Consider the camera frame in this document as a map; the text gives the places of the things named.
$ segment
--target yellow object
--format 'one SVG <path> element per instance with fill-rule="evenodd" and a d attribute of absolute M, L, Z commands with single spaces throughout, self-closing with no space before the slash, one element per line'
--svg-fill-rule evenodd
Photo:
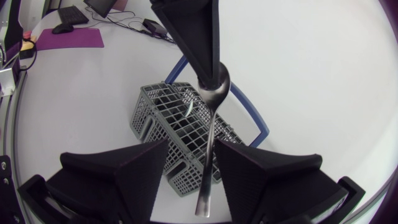
<path fill-rule="evenodd" d="M 30 40 L 36 43 L 36 36 L 31 36 Z M 21 51 L 23 50 L 30 50 L 33 48 L 33 44 L 28 42 L 28 41 L 22 41 L 22 47 L 21 47 Z"/>

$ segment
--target metal frame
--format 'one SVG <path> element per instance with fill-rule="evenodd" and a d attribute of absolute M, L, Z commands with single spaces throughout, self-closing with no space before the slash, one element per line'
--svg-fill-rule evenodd
<path fill-rule="evenodd" d="M 180 73 L 187 64 L 188 64 L 187 58 L 185 58 L 185 56 L 182 56 L 181 59 L 177 62 L 177 64 L 174 66 L 173 70 L 165 79 L 165 83 L 172 84 L 177 79 L 177 77 L 180 75 Z M 233 82 L 231 82 L 231 92 L 241 102 L 244 108 L 249 112 L 251 118 L 254 120 L 257 127 L 260 129 L 260 134 L 249 145 L 251 147 L 258 147 L 260 143 L 263 142 L 263 140 L 269 134 L 269 129 L 267 127 L 267 124 L 263 120 L 262 116 L 260 115 L 256 107 L 250 102 L 250 100 L 246 97 L 246 95 Z"/>
<path fill-rule="evenodd" d="M 14 181 L 14 188 L 17 192 L 21 185 L 21 179 L 18 169 L 18 157 L 16 148 L 16 126 L 18 118 L 18 107 L 21 102 L 21 94 L 23 91 L 24 83 L 27 77 L 27 72 L 21 72 L 21 77 L 17 83 L 17 87 L 13 95 L 4 96 L 1 98 L 0 105 L 0 154 L 9 156 L 11 160 L 12 179 Z M 18 203 L 21 207 L 22 216 L 26 223 L 32 223 L 30 213 L 22 201 L 19 193 L 17 193 Z"/>

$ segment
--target metal spoon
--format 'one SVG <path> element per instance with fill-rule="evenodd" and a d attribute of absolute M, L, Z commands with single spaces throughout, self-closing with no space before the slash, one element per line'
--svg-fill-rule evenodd
<path fill-rule="evenodd" d="M 215 90 L 207 90 L 206 86 L 199 81 L 199 94 L 206 103 L 210 111 L 209 136 L 206 149 L 205 166 L 203 167 L 203 175 L 201 178 L 201 186 L 199 191 L 197 209 L 195 215 L 201 217 L 210 216 L 210 192 L 211 180 L 213 177 L 213 143 L 214 143 L 214 127 L 218 107 L 222 104 L 229 89 L 231 88 L 231 80 L 226 67 L 220 62 L 220 87 Z"/>

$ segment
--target basket handle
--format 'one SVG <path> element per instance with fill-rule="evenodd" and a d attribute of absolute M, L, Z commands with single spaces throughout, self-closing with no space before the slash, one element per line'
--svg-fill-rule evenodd
<path fill-rule="evenodd" d="M 183 55 L 181 59 L 174 66 L 173 70 L 170 72 L 168 77 L 165 80 L 166 84 L 172 84 L 175 79 L 180 75 L 181 71 L 187 65 L 188 60 Z M 244 108 L 249 112 L 251 118 L 256 123 L 257 127 L 260 129 L 260 134 L 255 138 L 255 140 L 250 144 L 251 147 L 258 147 L 261 142 L 268 136 L 269 129 L 267 127 L 266 122 L 261 117 L 260 113 L 254 107 L 254 105 L 250 102 L 250 100 L 246 97 L 246 95 L 233 83 L 231 82 L 231 92 L 235 95 L 235 97 L 241 102 Z"/>

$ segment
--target white surface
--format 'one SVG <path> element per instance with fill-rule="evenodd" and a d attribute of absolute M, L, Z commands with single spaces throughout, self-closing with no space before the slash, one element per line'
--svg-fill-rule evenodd
<path fill-rule="evenodd" d="M 41 20 L 45 0 L 22 0 L 19 8 L 19 22 L 24 31 L 32 30 Z"/>
<path fill-rule="evenodd" d="M 221 61 L 269 126 L 260 147 L 322 155 L 326 174 L 347 175 L 367 191 L 364 203 L 398 163 L 398 49 L 384 11 L 371 0 L 251 3 L 220 1 Z M 34 32 L 58 23 L 51 14 Z M 104 49 L 42 51 L 29 71 L 18 127 L 22 180 L 49 178 L 65 151 L 137 144 L 129 120 L 138 87 L 164 80 L 181 56 L 159 40 L 98 27 Z M 196 83 L 189 67 L 178 80 Z M 246 116 L 231 119 L 243 113 L 233 97 L 220 113 L 249 142 L 256 130 Z M 230 219 L 222 185 L 213 188 L 210 219 L 193 215 L 196 197 L 178 198 L 162 179 L 152 219 Z"/>

